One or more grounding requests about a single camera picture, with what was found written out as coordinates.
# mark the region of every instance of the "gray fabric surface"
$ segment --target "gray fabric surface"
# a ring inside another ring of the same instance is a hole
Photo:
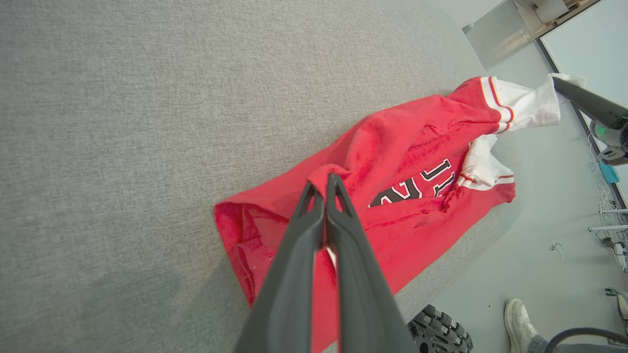
[[[2,1],[0,60],[6,352],[231,350],[248,307],[214,204],[368,113],[483,73],[417,0]],[[517,210],[410,283],[404,316]]]

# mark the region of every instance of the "black wheel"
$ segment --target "black wheel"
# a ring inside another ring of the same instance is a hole
[[[451,316],[428,305],[408,324],[419,353],[469,353],[471,335]]]

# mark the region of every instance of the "folded cloth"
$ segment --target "folded cloth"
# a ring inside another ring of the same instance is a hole
[[[373,113],[287,173],[215,206],[215,220],[249,304],[307,181],[325,196],[342,177],[393,293],[447,251],[492,207],[515,196],[513,172],[490,153],[497,135],[557,124],[553,82],[531,90],[477,77]],[[316,255],[313,351],[338,338],[333,254]]]

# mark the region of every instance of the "white sleeve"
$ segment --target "white sleeve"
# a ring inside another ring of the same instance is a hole
[[[482,135],[471,142],[462,163],[458,185],[477,190],[488,190],[499,183],[513,182],[512,170],[504,166],[491,153],[496,135]]]
[[[585,83],[581,77],[551,73],[543,85],[533,90],[494,79],[497,105],[512,112],[507,131],[558,124],[563,98],[554,89],[553,77],[579,86],[584,86]]]

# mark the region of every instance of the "white sneaker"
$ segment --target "white sneaker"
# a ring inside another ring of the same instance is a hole
[[[530,323],[530,317],[521,300],[513,299],[506,305],[504,323],[511,340],[511,353],[526,353],[532,338],[539,332]]]

